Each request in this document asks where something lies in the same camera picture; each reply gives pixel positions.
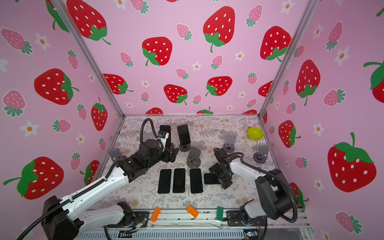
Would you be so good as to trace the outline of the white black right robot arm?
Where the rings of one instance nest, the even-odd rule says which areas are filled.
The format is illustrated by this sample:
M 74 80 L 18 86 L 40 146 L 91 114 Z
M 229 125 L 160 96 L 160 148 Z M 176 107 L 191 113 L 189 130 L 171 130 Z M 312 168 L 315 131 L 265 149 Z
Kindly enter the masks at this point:
M 258 218 L 282 218 L 291 224 L 297 221 L 297 197 L 280 170 L 265 171 L 251 165 L 240 152 L 228 154 L 218 148 L 214 152 L 218 163 L 209 170 L 224 190 L 233 184 L 233 175 L 256 184 L 259 200 L 248 201 L 240 207 L 240 219 L 245 226 L 253 225 Z

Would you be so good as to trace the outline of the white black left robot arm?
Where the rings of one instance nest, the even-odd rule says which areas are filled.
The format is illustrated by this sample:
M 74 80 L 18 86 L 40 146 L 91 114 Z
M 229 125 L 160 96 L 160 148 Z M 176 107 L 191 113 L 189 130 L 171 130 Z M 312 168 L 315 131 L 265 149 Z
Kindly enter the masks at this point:
M 98 210 L 90 210 L 90 207 L 112 191 L 146 174 L 158 162 L 173 163 L 178 152 L 179 149 L 173 146 L 163 148 L 157 140 L 146 140 L 130 157 L 119 156 L 107 174 L 95 182 L 61 199 L 49 198 L 43 215 L 18 238 L 22 240 L 38 224 L 42 225 L 49 240 L 73 240 L 81 233 L 109 225 L 130 227 L 135 231 L 142 223 L 126 202 Z

